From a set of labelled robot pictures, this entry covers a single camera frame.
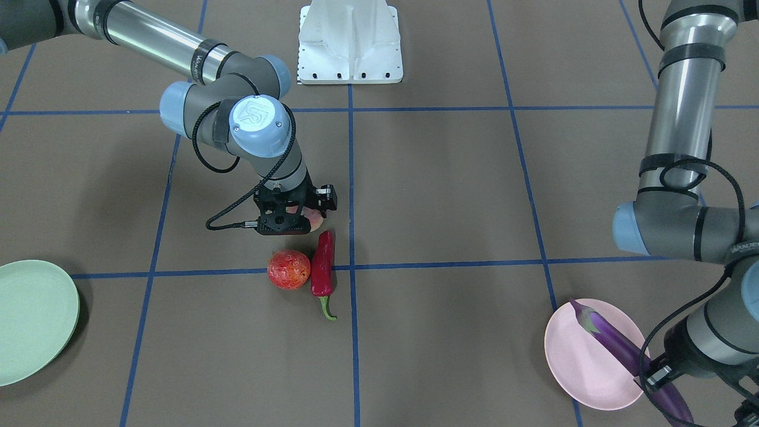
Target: light green plate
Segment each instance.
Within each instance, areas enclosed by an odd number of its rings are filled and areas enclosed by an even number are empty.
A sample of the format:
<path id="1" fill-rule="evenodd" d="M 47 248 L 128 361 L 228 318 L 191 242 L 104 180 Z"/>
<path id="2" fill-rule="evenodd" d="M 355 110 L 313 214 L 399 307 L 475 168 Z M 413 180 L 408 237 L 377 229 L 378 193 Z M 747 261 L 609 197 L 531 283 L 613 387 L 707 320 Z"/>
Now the light green plate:
<path id="1" fill-rule="evenodd" d="M 50 363 L 78 318 L 77 288 L 57 265 L 26 260 L 0 267 L 0 386 Z"/>

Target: purple eggplant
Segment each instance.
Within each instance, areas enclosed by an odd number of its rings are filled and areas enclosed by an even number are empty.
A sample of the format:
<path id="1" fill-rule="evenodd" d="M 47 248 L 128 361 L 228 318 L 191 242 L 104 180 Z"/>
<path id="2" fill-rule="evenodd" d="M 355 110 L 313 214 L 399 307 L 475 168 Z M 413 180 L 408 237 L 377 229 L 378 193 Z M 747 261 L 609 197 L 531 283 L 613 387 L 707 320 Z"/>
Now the purple eggplant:
<path id="1" fill-rule="evenodd" d="M 641 349 L 638 348 L 632 341 L 630 341 L 625 335 L 613 327 L 599 312 L 587 305 L 582 305 L 574 299 L 569 299 L 572 307 L 575 308 L 575 316 L 577 322 L 583 327 L 593 338 L 596 339 L 604 348 L 612 353 L 619 363 L 630 372 L 633 377 L 638 377 L 640 371 L 638 369 L 638 357 L 641 355 Z M 651 359 L 644 355 L 644 368 L 648 369 Z M 653 400 L 655 400 L 662 408 L 664 408 L 671 415 L 676 416 L 682 420 L 693 422 L 693 416 L 688 408 L 688 404 L 677 391 L 675 385 L 670 383 L 666 384 L 660 390 L 651 394 Z M 669 424 L 673 427 L 682 427 L 680 422 L 667 419 Z"/>

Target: white plastic base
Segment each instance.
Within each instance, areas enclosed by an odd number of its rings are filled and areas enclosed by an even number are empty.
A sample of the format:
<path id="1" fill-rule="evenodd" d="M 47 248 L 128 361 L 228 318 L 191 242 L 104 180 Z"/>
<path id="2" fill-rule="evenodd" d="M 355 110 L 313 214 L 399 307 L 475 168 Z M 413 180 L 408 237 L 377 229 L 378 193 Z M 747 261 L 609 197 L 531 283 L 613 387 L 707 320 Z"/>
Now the white plastic base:
<path id="1" fill-rule="evenodd" d="M 403 79 L 398 11 L 385 0 L 313 0 L 300 22 L 299 84 Z"/>

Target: green pepper stem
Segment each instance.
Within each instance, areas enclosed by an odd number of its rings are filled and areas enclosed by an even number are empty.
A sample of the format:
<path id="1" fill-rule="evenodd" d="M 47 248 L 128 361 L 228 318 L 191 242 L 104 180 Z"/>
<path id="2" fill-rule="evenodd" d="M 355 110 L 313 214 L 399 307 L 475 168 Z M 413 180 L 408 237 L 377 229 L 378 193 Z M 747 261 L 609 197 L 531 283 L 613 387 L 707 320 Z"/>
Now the green pepper stem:
<path id="1" fill-rule="evenodd" d="M 324 312 L 324 317 L 328 318 L 331 321 L 337 320 L 335 316 L 329 313 L 329 295 L 320 296 L 319 300 L 322 302 L 322 312 Z"/>

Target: blue joint cap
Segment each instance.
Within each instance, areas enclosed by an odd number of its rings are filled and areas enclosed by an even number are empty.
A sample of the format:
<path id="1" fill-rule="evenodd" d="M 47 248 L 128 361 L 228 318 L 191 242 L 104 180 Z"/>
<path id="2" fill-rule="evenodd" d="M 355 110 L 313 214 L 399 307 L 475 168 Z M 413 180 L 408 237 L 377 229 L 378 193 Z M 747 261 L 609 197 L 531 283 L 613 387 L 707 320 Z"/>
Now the blue joint cap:
<path id="1" fill-rule="evenodd" d="M 229 129 L 240 148 L 256 157 L 279 157 L 290 142 L 290 116 L 269 95 L 239 100 L 229 113 Z"/>
<path id="2" fill-rule="evenodd" d="M 290 86 L 292 84 L 292 76 L 290 75 L 290 70 L 288 70 L 287 65 L 285 65 L 284 61 L 274 55 L 262 55 L 260 58 L 269 61 L 269 63 L 274 68 L 274 71 L 277 73 L 277 78 L 279 79 L 279 96 L 277 98 L 281 99 L 284 95 L 287 95 L 287 92 L 290 91 Z"/>
<path id="3" fill-rule="evenodd" d="M 643 243 L 638 221 L 635 220 L 635 209 L 631 201 L 620 204 L 614 214 L 612 233 L 617 248 L 636 254 L 650 255 Z"/>
<path id="4" fill-rule="evenodd" d="M 192 83 L 186 81 L 176 81 L 170 84 L 161 95 L 159 104 L 159 113 L 161 121 L 167 128 L 185 137 L 187 131 L 184 129 L 184 99 L 187 98 L 187 92 L 190 91 Z"/>
<path id="5" fill-rule="evenodd" d="M 746 270 L 741 283 L 741 296 L 746 310 L 759 321 L 759 263 Z"/>

